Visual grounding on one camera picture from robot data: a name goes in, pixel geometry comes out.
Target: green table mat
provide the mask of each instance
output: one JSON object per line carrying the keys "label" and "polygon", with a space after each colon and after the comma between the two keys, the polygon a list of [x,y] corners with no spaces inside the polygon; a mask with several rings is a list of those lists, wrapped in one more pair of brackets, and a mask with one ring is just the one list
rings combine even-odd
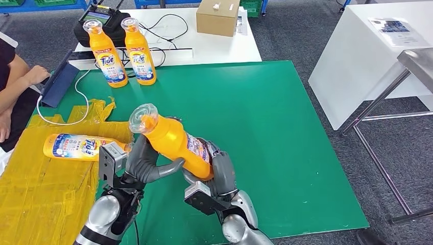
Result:
{"label": "green table mat", "polygon": [[[291,61],[165,66],[157,77],[152,86],[130,79],[113,89],[95,70],[78,88],[89,99],[115,98],[110,121],[126,121],[137,106],[153,103],[227,151],[238,188],[250,195],[271,238],[368,226]],[[77,104],[84,101],[71,86],[58,109],[43,113],[67,118]],[[181,173],[147,185],[137,217],[141,244],[226,243],[215,215],[184,203],[187,186]],[[122,244],[136,244],[133,227]]]}

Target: person's arm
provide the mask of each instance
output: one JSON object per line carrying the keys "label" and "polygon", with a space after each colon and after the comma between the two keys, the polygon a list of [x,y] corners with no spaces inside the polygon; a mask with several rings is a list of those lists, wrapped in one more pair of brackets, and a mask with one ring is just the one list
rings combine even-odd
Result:
{"label": "person's arm", "polygon": [[50,74],[45,68],[36,65],[28,73],[18,78],[16,81],[11,81],[10,83],[8,82],[6,88],[0,91],[0,114],[9,112],[10,108],[13,108],[16,100],[24,92],[24,90],[31,85],[42,82],[49,76]]}
{"label": "person's arm", "polygon": [[[23,77],[26,73],[30,71],[30,68],[27,65],[27,63],[18,55],[15,55],[14,59],[12,60],[11,63],[8,64],[8,66],[10,72],[6,83],[6,87],[10,87],[10,86],[14,87],[14,83],[17,82],[19,78]],[[15,101],[13,101],[12,104],[3,113],[12,114],[12,110],[13,107],[15,106],[17,99],[18,97],[16,97]]]}

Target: orange bottle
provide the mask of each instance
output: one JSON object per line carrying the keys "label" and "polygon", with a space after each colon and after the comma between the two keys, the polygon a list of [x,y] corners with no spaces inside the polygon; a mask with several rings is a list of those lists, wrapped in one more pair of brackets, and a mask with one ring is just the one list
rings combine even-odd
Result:
{"label": "orange bottle", "polygon": [[147,137],[153,148],[171,160],[183,157],[183,167],[196,177],[213,178],[210,156],[205,145],[183,130],[182,124],[158,114],[153,104],[144,104],[132,112],[129,129]]}
{"label": "orange bottle", "polygon": [[156,81],[155,66],[148,42],[138,29],[138,20],[131,17],[125,18],[122,20],[122,27],[126,32],[125,45],[138,83],[141,85],[154,84]]}
{"label": "orange bottle", "polygon": [[52,134],[43,145],[43,153],[47,157],[65,160],[99,161],[99,148],[111,142],[116,142],[124,151],[130,151],[131,145],[115,139],[75,135]]}
{"label": "orange bottle", "polygon": [[83,28],[89,33],[90,48],[108,85],[113,88],[125,86],[128,83],[125,68],[113,41],[102,30],[102,23],[97,19],[90,19],[84,22]]}

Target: person's hand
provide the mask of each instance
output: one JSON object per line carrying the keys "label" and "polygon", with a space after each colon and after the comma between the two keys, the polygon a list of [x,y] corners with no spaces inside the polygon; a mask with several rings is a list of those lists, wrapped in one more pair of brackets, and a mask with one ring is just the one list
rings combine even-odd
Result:
{"label": "person's hand", "polygon": [[0,143],[5,142],[11,133],[11,114],[3,112],[0,114]]}
{"label": "person's hand", "polygon": [[185,163],[183,158],[178,158],[170,164],[156,166],[158,156],[159,153],[153,149],[148,139],[140,134],[134,146],[132,146],[132,151],[126,162],[126,172],[143,183],[150,183],[174,174]]}
{"label": "person's hand", "polygon": [[28,73],[24,75],[24,78],[29,83],[29,85],[35,85],[41,83],[46,78],[49,78],[51,75],[46,71],[45,68],[39,65],[35,65]]}

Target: floor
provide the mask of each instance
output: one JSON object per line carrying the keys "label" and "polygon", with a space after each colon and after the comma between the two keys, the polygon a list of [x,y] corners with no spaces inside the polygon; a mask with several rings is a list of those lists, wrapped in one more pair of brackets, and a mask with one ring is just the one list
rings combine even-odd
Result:
{"label": "floor", "polygon": [[[110,2],[116,1],[106,0],[105,4]],[[125,0],[122,8],[135,6],[132,0]],[[403,210],[355,133],[343,137],[332,130],[307,83],[340,18],[339,8],[335,0],[269,0],[266,17],[249,21],[263,60],[293,60],[372,229],[388,244],[432,244],[431,218],[402,225],[388,223],[391,216],[402,215]],[[20,43],[17,52],[29,64],[54,69],[67,50],[77,44],[71,29],[82,13],[73,10],[0,16],[0,31]],[[387,100],[375,114],[423,110],[426,108],[422,103],[410,97]],[[432,117],[422,117],[366,122],[360,126],[413,210],[433,206],[432,123]],[[359,243],[355,231],[343,231],[281,238],[275,244]]]}

